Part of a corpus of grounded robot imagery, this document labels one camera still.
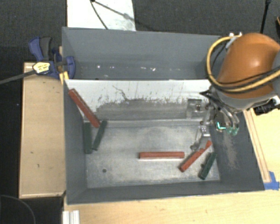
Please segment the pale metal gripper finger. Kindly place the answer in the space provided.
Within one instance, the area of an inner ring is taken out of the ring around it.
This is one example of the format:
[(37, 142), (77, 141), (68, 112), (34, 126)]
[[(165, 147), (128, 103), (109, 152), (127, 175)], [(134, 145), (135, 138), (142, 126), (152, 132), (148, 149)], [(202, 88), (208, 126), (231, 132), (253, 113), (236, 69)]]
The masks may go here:
[(201, 99), (194, 99), (194, 98), (188, 99), (187, 118), (193, 119), (201, 115), (202, 114), (201, 105), (202, 105)]
[(195, 135), (195, 142), (190, 146), (190, 149), (197, 150), (200, 147), (200, 143), (203, 138), (210, 138), (210, 131), (206, 126), (198, 128)]

